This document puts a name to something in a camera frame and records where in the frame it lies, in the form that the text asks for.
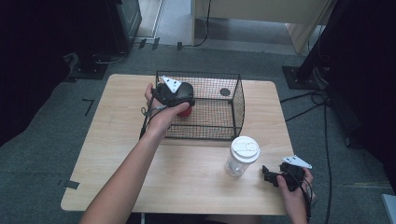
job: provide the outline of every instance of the handheld controller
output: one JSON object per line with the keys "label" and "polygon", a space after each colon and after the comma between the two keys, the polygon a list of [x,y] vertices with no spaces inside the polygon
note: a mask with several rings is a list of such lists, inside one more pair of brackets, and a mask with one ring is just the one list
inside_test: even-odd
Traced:
{"label": "handheld controller", "polygon": [[301,167],[291,165],[286,162],[280,164],[279,167],[281,172],[280,174],[270,172],[268,168],[263,165],[262,173],[264,174],[264,180],[272,183],[274,187],[278,187],[279,185],[277,184],[276,176],[282,175],[286,180],[289,191],[294,191],[301,186],[304,181],[304,170]]}
{"label": "handheld controller", "polygon": [[194,88],[188,82],[180,82],[169,77],[162,77],[164,83],[157,84],[153,90],[155,99],[168,107],[188,102],[190,106],[195,105]]}

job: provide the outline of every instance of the clear plastic cup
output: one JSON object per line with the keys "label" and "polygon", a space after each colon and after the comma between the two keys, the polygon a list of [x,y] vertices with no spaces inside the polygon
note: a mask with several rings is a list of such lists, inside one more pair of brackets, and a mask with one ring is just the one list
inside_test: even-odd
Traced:
{"label": "clear plastic cup", "polygon": [[230,155],[224,165],[225,171],[231,176],[241,176],[259,156],[259,144],[250,137],[239,136],[231,143]]}

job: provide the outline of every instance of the white lid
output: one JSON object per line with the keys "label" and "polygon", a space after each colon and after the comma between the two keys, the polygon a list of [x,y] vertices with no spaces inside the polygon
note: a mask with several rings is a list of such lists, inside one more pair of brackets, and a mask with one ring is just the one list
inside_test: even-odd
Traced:
{"label": "white lid", "polygon": [[260,156],[259,144],[247,136],[235,138],[230,150],[233,158],[243,163],[253,163]]}

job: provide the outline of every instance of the wire mesh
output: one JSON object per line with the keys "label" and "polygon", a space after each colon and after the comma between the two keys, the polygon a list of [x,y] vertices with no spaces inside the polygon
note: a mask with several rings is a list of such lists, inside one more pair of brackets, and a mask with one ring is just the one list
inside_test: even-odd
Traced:
{"label": "wire mesh", "polygon": [[195,106],[187,117],[176,116],[167,138],[232,141],[242,131],[245,99],[239,74],[158,71],[194,87]]}

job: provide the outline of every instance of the red apple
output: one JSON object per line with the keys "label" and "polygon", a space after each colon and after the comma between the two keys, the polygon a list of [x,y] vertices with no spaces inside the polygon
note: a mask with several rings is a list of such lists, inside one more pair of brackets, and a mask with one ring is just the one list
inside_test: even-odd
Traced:
{"label": "red apple", "polygon": [[179,117],[188,117],[192,112],[192,106],[189,106],[185,111],[178,113]]}

